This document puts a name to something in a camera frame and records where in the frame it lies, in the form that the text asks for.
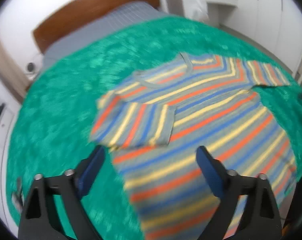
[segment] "orange stripe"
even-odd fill
[[[101,124],[107,118],[107,116],[109,115],[109,113],[111,112],[111,110],[118,103],[118,101],[120,101],[120,97],[119,96],[115,96],[115,98],[113,98],[113,100],[111,101],[111,103],[108,105],[108,107],[105,109],[105,111],[102,113],[102,115],[100,116],[100,118],[95,123],[94,127],[92,128],[91,134],[93,134],[93,133],[95,133],[97,131],[97,129],[101,126]]]
[[[170,226],[170,227],[167,227],[167,228],[164,228],[164,229],[160,229],[158,231],[154,231],[152,233],[148,233],[146,234],[146,239],[147,240],[151,240],[151,239],[155,239],[155,238],[160,238],[160,237],[163,237],[163,236],[169,236],[169,235],[172,235],[172,234],[176,234],[180,231],[183,231],[187,228],[190,228],[196,224],[199,224],[205,220],[208,220],[210,219],[214,212],[215,212],[216,208],[213,208],[203,214],[200,214],[200,215],[197,215],[196,217],[194,218],[191,218],[185,222],[182,222],[182,223],[178,223],[174,226]]]
[[[245,99],[242,99],[242,100],[238,101],[237,103],[232,105],[230,108],[228,108],[226,110],[223,110],[222,112],[217,113],[217,114],[215,114],[215,115],[213,115],[213,116],[211,116],[211,117],[209,117],[209,118],[207,118],[207,119],[205,119],[205,120],[203,120],[203,121],[201,121],[201,122],[199,122],[199,123],[197,123],[197,124],[195,124],[195,125],[193,125],[189,128],[186,128],[186,129],[184,129],[184,130],[182,130],[178,133],[175,133],[175,134],[171,135],[170,142],[175,141],[176,139],[179,139],[179,138],[183,137],[184,135],[189,134],[189,133],[201,128],[202,126],[204,126],[206,124],[209,124],[209,123],[215,121],[216,119],[221,118],[222,116],[234,111],[235,109],[239,108],[244,103],[250,101],[256,95],[257,95],[256,93],[253,93],[248,98],[245,98]]]
[[[127,153],[126,155],[115,157],[113,159],[113,164],[118,164],[118,163],[124,162],[126,160],[137,157],[137,156],[139,156],[145,152],[148,152],[150,150],[153,150],[153,149],[155,149],[155,146],[145,146],[145,147],[139,148],[138,150]]]
[[[230,108],[228,108],[228,109],[226,109],[226,110],[224,110],[224,111],[222,111],[222,112],[220,112],[220,113],[217,113],[217,114],[215,114],[215,115],[213,115],[213,116],[211,116],[211,117],[209,117],[209,118],[203,120],[202,122],[197,123],[197,124],[195,124],[195,125],[193,125],[193,126],[191,126],[191,127],[189,127],[189,128],[186,128],[186,129],[184,129],[184,130],[182,130],[182,131],[180,131],[180,132],[178,132],[178,133],[176,133],[176,134],[172,134],[169,143],[170,143],[170,142],[173,142],[173,141],[175,141],[175,140],[177,140],[177,139],[179,139],[179,138],[181,138],[181,137],[183,137],[183,136],[186,135],[186,134],[189,134],[189,133],[191,133],[191,132],[193,132],[193,131],[199,129],[200,127],[202,127],[202,126],[204,126],[204,125],[206,125],[206,124],[208,124],[208,123],[213,122],[214,120],[216,120],[216,119],[218,119],[218,118],[220,118],[220,117],[222,117],[222,116],[224,116],[224,115],[226,115],[226,114],[228,114],[228,113],[230,113],[230,112],[232,112],[233,110],[237,109],[237,108],[238,108],[239,106],[241,106],[242,104],[244,104],[244,103],[250,101],[250,100],[251,100],[252,98],[254,98],[256,95],[257,95],[257,93],[254,92],[254,93],[253,93],[252,95],[250,95],[248,98],[245,98],[245,99],[242,99],[241,101],[238,101],[236,104],[234,104],[234,105],[231,106]],[[115,158],[113,159],[113,163],[114,163],[114,164],[118,164],[118,163],[127,161],[127,160],[129,160],[129,159],[136,158],[136,157],[138,157],[138,156],[140,156],[140,155],[142,155],[142,154],[144,154],[144,153],[146,153],[146,152],[148,152],[148,151],[150,151],[150,150],[153,150],[153,149],[155,149],[155,147],[153,147],[153,146],[142,147],[142,148],[140,148],[140,149],[138,149],[138,150],[129,152],[129,153],[125,154],[125,155],[115,157]]]
[[[170,77],[168,77],[168,78],[165,78],[165,79],[161,80],[160,82],[158,82],[158,84],[163,84],[163,83],[165,83],[165,82],[169,82],[169,81],[171,81],[171,80],[173,80],[173,79],[176,79],[176,78],[178,78],[178,77],[180,77],[180,76],[183,76],[184,74],[185,74],[184,72],[175,74],[175,75],[173,75],[173,76],[170,76]]]
[[[241,141],[239,141],[229,150],[218,156],[217,159],[223,162],[226,159],[230,158],[235,152],[239,151],[246,144],[248,144],[252,139],[254,139],[255,136],[257,136],[271,122],[272,119],[273,119],[272,114],[269,114],[269,116],[256,129],[250,132],[247,136],[245,136]]]
[[[195,66],[193,69],[206,69],[206,68],[213,68],[213,67],[219,67],[221,65],[220,57],[215,55],[216,63],[212,65],[204,65],[204,66]]]
[[[264,78],[263,78],[262,72],[261,72],[261,70],[260,70],[260,68],[259,68],[259,65],[258,65],[258,63],[257,63],[257,61],[254,60],[253,63],[254,63],[254,65],[255,65],[255,67],[256,67],[256,70],[257,70],[258,77],[259,77],[260,81],[261,81],[262,83],[266,84],[266,82],[265,82],[265,80],[264,80]]]
[[[203,68],[211,68],[211,67],[217,67],[217,66],[219,66],[220,64],[221,64],[221,61],[220,61],[220,58],[216,55],[216,64],[214,64],[214,65],[209,65],[209,66],[196,66],[196,67],[194,67],[193,69],[199,69],[199,68],[201,68],[201,69],[203,69]],[[181,73],[178,73],[178,74],[175,74],[175,75],[173,75],[173,76],[170,76],[170,77],[168,77],[168,78],[166,78],[166,79],[163,79],[163,80],[161,80],[160,82],[157,82],[157,84],[163,84],[163,83],[165,83],[165,82],[169,82],[169,81],[171,81],[171,80],[174,80],[174,79],[176,79],[176,78],[178,78],[178,77],[180,77],[180,76],[182,76],[182,75],[184,75],[184,72],[181,72]],[[138,89],[136,89],[136,90],[134,90],[134,91],[132,91],[132,92],[130,92],[130,93],[127,93],[127,94],[125,94],[125,95],[122,95],[122,97],[123,98],[128,98],[128,97],[130,97],[130,96],[132,96],[132,95],[135,95],[135,94],[137,94],[137,93],[139,93],[139,92],[141,92],[141,91],[143,91],[143,90],[145,90],[147,87],[140,87],[140,88],[138,88]]]
[[[136,90],[133,90],[132,92],[130,92],[130,93],[127,93],[127,94],[125,94],[125,95],[122,95],[122,97],[123,98],[128,98],[128,97],[130,97],[130,96],[132,96],[132,95],[134,95],[134,94],[136,94],[136,93],[139,93],[139,92],[141,92],[141,91],[143,91],[144,89],[146,89],[147,87],[140,87],[140,88],[138,88],[138,89],[136,89]]]
[[[270,71],[272,77],[273,77],[274,79],[276,79],[276,80],[275,80],[276,83],[279,84],[279,85],[281,85],[281,84],[283,85],[283,82],[281,82],[281,81],[278,79],[278,77],[276,76],[276,74],[275,74],[275,72],[274,72],[274,69],[273,69],[273,67],[271,66],[271,64],[265,64],[265,65],[266,65],[266,67],[268,68],[268,70]]]
[[[223,237],[223,239],[228,238],[228,237],[234,235],[237,228],[238,228],[238,225],[233,226],[232,229],[230,229],[230,230],[228,230],[228,231],[226,232],[226,234],[225,234],[225,236]]]
[[[274,195],[277,195],[285,186],[285,184],[287,183],[287,181],[289,180],[289,173],[286,174],[285,179],[283,180],[283,182],[278,186],[278,188],[274,191]]]
[[[204,92],[207,92],[209,90],[216,89],[218,87],[222,87],[222,86],[225,86],[225,85],[228,85],[228,84],[231,84],[231,83],[243,81],[244,80],[244,72],[243,72],[243,69],[241,68],[239,59],[237,59],[236,63],[238,65],[238,69],[239,69],[239,72],[240,72],[240,77],[238,79],[229,80],[229,81],[226,81],[226,82],[223,82],[223,83],[215,84],[215,85],[207,87],[207,88],[203,88],[201,90],[194,91],[194,92],[189,93],[187,95],[184,95],[184,96],[182,96],[180,98],[172,100],[172,101],[168,102],[167,104],[170,105],[170,106],[172,106],[172,105],[175,105],[175,104],[177,104],[177,103],[179,103],[181,101],[184,101],[184,100],[186,100],[188,98],[191,98],[193,96],[199,95],[199,94],[204,93]]]
[[[278,158],[283,154],[283,152],[288,148],[289,140],[286,139],[283,143],[282,147],[278,150],[275,156],[270,160],[270,162],[262,169],[260,173],[267,173],[268,170],[272,167],[272,165],[278,160]]]
[[[144,111],[146,109],[147,105],[146,104],[142,104],[139,112],[138,112],[138,115],[137,115],[137,118],[135,119],[134,121],[134,124],[131,128],[131,131],[127,137],[127,139],[125,140],[125,142],[123,143],[122,145],[122,148],[126,148],[130,145],[132,139],[134,138],[134,135],[135,135],[135,132],[137,131],[138,127],[139,127],[139,124],[140,124],[140,121],[143,117],[143,114],[144,114]]]
[[[184,75],[183,72],[178,73],[178,74],[175,74],[175,75],[173,75],[173,76],[170,76],[170,77],[168,77],[168,78],[165,78],[165,79],[161,80],[160,82],[157,82],[157,84],[163,84],[163,83],[165,83],[165,82],[169,82],[169,81],[174,80],[174,79],[176,79],[176,78],[178,78],[178,77],[180,77],[180,76],[182,76],[182,75]],[[140,87],[140,88],[138,88],[138,89],[136,89],[136,90],[133,90],[133,91],[130,92],[130,93],[127,93],[127,94],[122,95],[122,97],[123,97],[123,98],[128,98],[128,97],[130,97],[130,96],[132,96],[132,95],[135,95],[135,94],[137,94],[137,93],[142,92],[142,91],[145,90],[145,89],[147,89],[147,87]]]
[[[185,174],[181,177],[178,177],[176,179],[173,179],[167,183],[164,183],[164,184],[154,187],[152,189],[148,189],[146,191],[132,194],[132,196],[130,197],[130,200],[132,202],[137,202],[137,201],[141,201],[141,200],[150,198],[154,195],[158,195],[158,194],[167,192],[173,188],[180,186],[181,184],[187,183],[187,182],[195,179],[196,177],[198,177],[201,174],[202,174],[202,172],[201,172],[200,168],[197,168],[197,169],[190,171],[187,174]]]

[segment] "shirt sleeve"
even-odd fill
[[[90,139],[108,147],[167,145],[175,106],[126,102],[113,91],[98,101],[99,113]]]
[[[250,60],[242,61],[242,65],[246,67],[247,76],[254,85],[270,87],[291,85],[281,70],[269,63]]]

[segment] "yellow stripe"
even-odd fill
[[[295,162],[295,157],[293,156],[293,157],[291,158],[290,162],[289,162],[288,164],[286,164],[286,167],[287,167],[287,168],[286,168],[286,169],[283,169],[282,172],[281,172],[281,173],[279,174],[279,176],[277,177],[277,179],[272,183],[272,189],[273,189],[273,190],[277,187],[277,185],[278,185],[278,184],[281,182],[281,180],[283,179],[284,175],[286,174],[287,170],[289,169],[289,165],[293,165],[294,162]],[[236,216],[236,217],[232,220],[232,222],[231,222],[231,224],[230,224],[230,226],[229,226],[229,229],[232,228],[233,226],[237,225],[238,222],[240,221],[241,217],[242,217],[242,214]]]
[[[128,179],[126,181],[126,183],[124,184],[124,188],[130,189],[133,187],[141,186],[141,185],[151,182],[153,180],[162,178],[170,173],[173,173],[174,171],[180,170],[181,168],[183,168],[191,163],[194,163],[194,162],[195,162],[195,153],[192,153],[192,155],[190,155],[178,162],[172,163],[169,166],[166,166],[161,170],[153,171],[152,173],[150,173],[146,176],[139,177],[136,179]]]
[[[212,143],[207,147],[208,151],[214,151],[217,150],[219,147],[221,147],[224,143],[234,138],[236,135],[238,135],[242,130],[244,130],[246,127],[248,127],[251,123],[253,123],[256,119],[258,119],[264,112],[266,111],[266,107],[262,108],[259,112],[257,112],[250,120],[248,120],[246,123],[241,125],[238,129],[235,131],[229,133],[228,135],[224,136],[222,139]],[[169,166],[166,166],[162,168],[161,170],[157,170],[152,172],[151,174],[148,174],[143,177],[139,177],[136,179],[129,179],[126,181],[124,187],[126,189],[138,187],[143,184],[147,184],[151,181],[154,181],[156,179],[162,178],[174,171],[177,171],[191,163],[195,162],[195,153],[192,154],[189,157],[186,157],[182,159],[181,161],[178,161],[176,163],[170,164]]]
[[[190,121],[190,120],[192,120],[192,119],[200,116],[201,114],[204,114],[205,112],[208,112],[210,110],[213,110],[215,108],[223,106],[223,105],[227,104],[229,101],[231,101],[233,98],[235,98],[238,95],[247,94],[247,93],[248,93],[247,90],[241,90],[238,93],[236,93],[235,95],[232,95],[232,96],[230,96],[230,97],[228,97],[228,98],[226,98],[226,99],[224,99],[224,100],[222,100],[222,101],[220,101],[218,103],[215,103],[213,105],[204,107],[204,108],[202,108],[202,109],[194,112],[193,114],[190,114],[190,115],[188,115],[188,116],[186,116],[186,117],[184,117],[184,118],[182,118],[180,120],[175,121],[174,124],[173,124],[173,127],[176,127],[176,126],[179,126],[179,125],[181,125],[181,124],[183,124],[185,122],[188,122],[188,121]]]
[[[254,161],[254,163],[249,166],[241,175],[243,176],[251,176],[252,172],[261,165],[261,163],[269,156],[270,153],[274,150],[274,148],[280,143],[281,139],[285,135],[285,131],[282,130],[282,132],[279,134],[279,136],[276,138],[274,142]]]
[[[128,109],[128,112],[125,116],[125,118],[122,121],[122,124],[120,125],[118,131],[116,132],[116,134],[113,136],[113,138],[110,140],[109,143],[109,147],[113,146],[116,141],[120,138],[121,134],[123,133],[124,128],[126,127],[126,125],[128,124],[128,122],[130,121],[130,118],[134,112],[134,109],[137,107],[138,103],[134,102],[131,103],[131,106]]]
[[[212,153],[213,151],[215,151],[218,148],[220,148],[222,145],[224,145],[225,143],[227,143],[228,141],[230,141],[231,139],[233,139],[235,136],[239,135],[242,131],[244,131],[247,127],[249,127],[252,123],[254,123],[255,120],[257,120],[260,116],[262,116],[262,114],[264,114],[266,112],[266,110],[267,110],[267,108],[263,107],[255,115],[253,115],[248,121],[246,121],[245,123],[243,123],[241,126],[239,126],[238,128],[236,128],[235,130],[233,130],[229,134],[225,135],[224,137],[222,137],[218,141],[216,141],[216,142],[210,144],[209,146],[207,146],[206,147],[207,150],[210,153]]]
[[[186,87],[180,88],[178,90],[172,91],[172,92],[167,93],[165,95],[162,95],[160,97],[154,98],[154,99],[148,101],[147,104],[153,104],[153,103],[155,103],[157,101],[160,101],[162,99],[168,98],[168,97],[173,96],[173,95],[176,95],[176,94],[178,94],[180,92],[183,92],[183,91],[185,91],[187,89],[196,87],[198,85],[204,84],[204,83],[212,81],[212,80],[216,80],[216,79],[220,79],[220,78],[225,78],[225,77],[233,77],[233,76],[235,76],[235,67],[234,67],[234,63],[233,63],[233,59],[232,58],[230,58],[230,63],[231,63],[231,69],[232,69],[232,71],[231,71],[230,74],[221,75],[221,76],[215,76],[215,77],[211,77],[211,78],[207,78],[207,79],[202,79],[202,80],[194,82],[193,84],[190,84],[190,85],[188,85]]]
[[[108,93],[105,94],[104,97],[101,97],[98,101],[98,109],[101,109],[104,107],[105,102],[110,97],[110,95],[113,94],[113,90],[110,90]]]
[[[158,75],[156,75],[156,76],[154,76],[152,78],[149,78],[149,79],[147,79],[147,81],[148,82],[155,81],[155,80],[157,80],[157,79],[159,79],[161,77],[165,77],[165,76],[171,75],[171,74],[173,74],[173,73],[175,73],[175,72],[177,72],[177,71],[179,71],[179,70],[181,70],[181,69],[183,69],[185,67],[186,67],[186,64],[180,65],[180,66],[172,69],[171,71],[168,71],[168,72],[165,72],[165,73],[161,73],[161,74],[158,74]],[[130,89],[132,89],[132,88],[134,88],[136,86],[138,86],[139,84],[140,84],[139,82],[134,82],[133,84],[129,85],[128,87],[123,88],[123,89],[117,91],[117,93],[118,94],[122,94],[122,93],[124,93],[124,92],[126,92],[126,91],[128,91],[128,90],[130,90]]]
[[[188,216],[193,214],[194,212],[198,211],[199,209],[202,209],[204,207],[208,207],[211,204],[216,203],[216,206],[218,205],[218,198],[214,195],[210,195],[207,198],[203,198],[198,202],[195,202],[187,207],[184,208],[178,208],[176,211],[166,214],[163,216],[156,217],[154,219],[145,220],[141,222],[141,227],[143,230],[147,230],[149,228],[159,226],[165,223],[169,223],[171,221],[178,220],[184,216]]]
[[[289,170],[289,167],[291,165],[293,165],[295,163],[295,156],[292,156],[291,160],[289,161],[289,163],[286,163],[286,169],[283,169],[282,172],[278,175],[277,179],[272,183],[272,189],[274,190],[278,184],[281,182],[281,180],[283,179],[284,175],[286,174],[286,172]]]
[[[283,81],[284,85],[289,85],[289,83],[286,81],[286,78],[283,76],[283,74],[281,73],[281,71],[278,68],[275,68],[275,70],[278,72],[278,74],[281,76],[281,79]]]
[[[274,78],[272,77],[272,75],[271,75],[270,71],[268,70],[268,67],[266,66],[266,64],[263,63],[262,65],[264,66],[264,68],[265,68],[266,72],[268,73],[268,75],[269,75],[271,81],[273,82],[273,84],[274,84],[274,85],[278,85],[278,84],[275,82]]]
[[[162,108],[162,111],[161,111],[161,115],[160,115],[160,119],[159,119],[159,121],[158,121],[158,129],[156,130],[154,137],[151,138],[150,141],[149,141],[149,144],[150,144],[151,146],[154,146],[156,140],[160,137],[160,134],[161,134],[161,132],[162,132],[162,130],[163,130],[164,119],[165,119],[166,112],[167,112],[167,109],[168,109],[168,108],[169,108],[168,105],[163,105],[163,108]]]
[[[200,60],[200,61],[198,61],[198,60],[192,60],[191,61],[192,63],[194,63],[194,64],[206,64],[206,63],[210,63],[210,62],[213,62],[213,59],[212,58],[208,58],[208,59],[206,59],[206,60]]]
[[[109,149],[109,152],[114,152],[118,149],[119,147],[118,146],[112,146],[110,149]]]
[[[194,64],[206,64],[206,63],[209,63],[209,62],[212,62],[212,61],[213,61],[212,58],[208,58],[208,59],[203,60],[203,61],[192,60],[192,63],[194,63]],[[180,66],[178,66],[177,68],[175,68],[175,69],[173,69],[171,71],[168,71],[168,72],[165,72],[165,73],[161,73],[161,74],[158,74],[158,75],[156,75],[156,76],[154,76],[152,78],[149,78],[149,79],[147,79],[147,81],[148,82],[152,82],[152,81],[155,81],[155,80],[157,80],[159,78],[162,78],[162,77],[165,77],[165,76],[169,76],[169,75],[171,75],[171,74],[173,74],[173,73],[175,73],[175,72],[177,72],[177,71],[179,71],[179,70],[181,70],[181,69],[183,69],[185,67],[186,67],[186,64],[180,65]],[[125,87],[125,88],[117,91],[117,94],[122,94],[122,93],[124,93],[124,92],[126,92],[126,91],[128,91],[128,90],[130,90],[130,89],[132,89],[132,88],[134,88],[136,86],[138,86],[139,84],[140,84],[139,82],[134,82],[133,84],[131,84],[131,85],[129,85],[129,86],[127,86],[127,87]]]
[[[261,82],[258,80],[258,78],[256,76],[254,66],[252,65],[252,63],[250,61],[248,61],[247,64],[249,65],[250,69],[252,70],[253,78],[255,79],[256,84],[259,85]]]

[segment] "floor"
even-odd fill
[[[269,52],[268,50],[266,50],[264,47],[262,47],[261,45],[259,45],[258,43],[256,43],[255,41],[253,41],[252,39],[242,35],[241,33],[236,32],[235,30],[232,30],[230,28],[227,28],[223,25],[221,25],[219,27],[220,30],[225,31],[251,45],[253,45],[254,47],[256,47],[257,49],[259,49],[261,52],[263,52],[264,54],[266,54],[267,56],[269,56],[271,59],[275,60],[276,62],[278,62],[289,74],[292,74],[292,71],[283,63],[281,62],[274,54],[272,54],[271,52]],[[298,80],[299,78],[299,74],[297,73],[295,80]]]

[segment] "metal screw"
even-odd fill
[[[35,179],[35,180],[39,180],[39,179],[42,179],[42,178],[43,178],[43,176],[42,176],[41,173],[36,174],[36,175],[34,176],[34,179]]]
[[[268,179],[267,175],[264,173],[260,173],[258,176],[260,179]]]
[[[238,175],[238,172],[235,171],[235,170],[228,170],[228,175],[230,175],[230,176],[236,176],[236,175]]]
[[[66,176],[70,176],[70,175],[73,175],[73,174],[74,174],[74,170],[73,169],[69,169],[69,170],[66,170],[64,172],[64,175],[66,175]]]

